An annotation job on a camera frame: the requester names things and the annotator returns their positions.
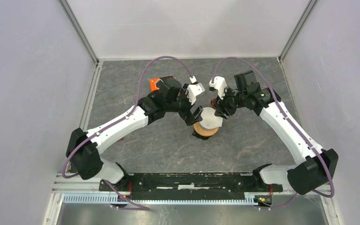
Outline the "white paper filter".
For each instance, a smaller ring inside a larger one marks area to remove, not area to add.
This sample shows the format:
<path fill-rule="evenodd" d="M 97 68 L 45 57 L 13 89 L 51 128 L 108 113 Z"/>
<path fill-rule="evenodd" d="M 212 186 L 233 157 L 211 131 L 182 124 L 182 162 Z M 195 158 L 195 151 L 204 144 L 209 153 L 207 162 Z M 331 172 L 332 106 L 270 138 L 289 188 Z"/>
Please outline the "white paper filter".
<path fill-rule="evenodd" d="M 201 113 L 200 125 L 204 129 L 215 129 L 222 127 L 223 118 L 215 115 L 216 110 L 211 107 L 204 107 Z"/>

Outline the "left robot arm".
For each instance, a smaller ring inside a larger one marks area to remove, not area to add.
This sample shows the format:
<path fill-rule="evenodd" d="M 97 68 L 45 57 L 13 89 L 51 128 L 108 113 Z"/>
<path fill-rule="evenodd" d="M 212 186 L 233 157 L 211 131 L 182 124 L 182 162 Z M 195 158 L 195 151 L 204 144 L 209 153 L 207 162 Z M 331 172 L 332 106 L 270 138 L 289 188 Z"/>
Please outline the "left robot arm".
<path fill-rule="evenodd" d="M 75 169 L 75 176 L 88 180 L 94 177 L 108 180 L 117 191 L 128 187 L 128 177 L 117 163 L 110 163 L 100 156 L 111 145 L 126 135 L 163 118 L 166 113 L 177 113 L 191 126 L 202 121 L 201 106 L 192 112 L 196 98 L 204 87 L 191 79 L 192 84 L 181 84 L 173 78 L 159 79 L 157 89 L 138 100 L 137 104 L 122 115 L 96 128 L 72 131 L 66 151 L 66 164 Z"/>

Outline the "wooden ring holder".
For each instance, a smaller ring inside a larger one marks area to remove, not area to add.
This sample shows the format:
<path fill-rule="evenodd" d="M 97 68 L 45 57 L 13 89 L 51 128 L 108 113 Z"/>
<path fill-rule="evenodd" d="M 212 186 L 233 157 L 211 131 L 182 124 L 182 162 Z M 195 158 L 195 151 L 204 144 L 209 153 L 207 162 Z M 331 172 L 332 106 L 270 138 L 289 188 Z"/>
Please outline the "wooden ring holder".
<path fill-rule="evenodd" d="M 193 125 L 195 132 L 203 137 L 211 137 L 214 134 L 216 134 L 219 130 L 219 127 L 215 127 L 215 128 L 205 128 L 203 127 L 200 122 L 195 123 Z"/>

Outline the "coffee filter box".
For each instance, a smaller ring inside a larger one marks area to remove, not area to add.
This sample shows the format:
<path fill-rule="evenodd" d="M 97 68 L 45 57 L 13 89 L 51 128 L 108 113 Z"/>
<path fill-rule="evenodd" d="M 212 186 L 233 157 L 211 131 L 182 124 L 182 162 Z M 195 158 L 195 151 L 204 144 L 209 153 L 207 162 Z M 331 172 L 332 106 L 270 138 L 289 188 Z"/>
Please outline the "coffee filter box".
<path fill-rule="evenodd" d="M 150 90 L 168 92 L 174 86 L 174 81 L 172 75 L 150 79 Z"/>

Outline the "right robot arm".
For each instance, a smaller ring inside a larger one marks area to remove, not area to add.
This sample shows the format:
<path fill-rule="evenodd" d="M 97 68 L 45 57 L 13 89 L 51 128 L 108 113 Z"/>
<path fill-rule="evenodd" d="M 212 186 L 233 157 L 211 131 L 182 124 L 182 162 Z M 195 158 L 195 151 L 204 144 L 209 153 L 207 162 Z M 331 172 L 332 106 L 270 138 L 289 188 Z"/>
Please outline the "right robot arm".
<path fill-rule="evenodd" d="M 252 186 L 257 191 L 271 184 L 290 186 L 297 194 L 315 192 L 325 197 L 334 196 L 333 176 L 338 163 L 334 149 L 325 150 L 309 136 L 288 112 L 280 96 L 270 87 L 262 89 L 253 71 L 234 76 L 236 89 L 231 89 L 225 78 L 216 76 L 209 89 L 217 91 L 212 100 L 215 115 L 228 119 L 238 108 L 247 108 L 265 121 L 290 151 L 295 165 L 272 164 L 257 169 Z"/>

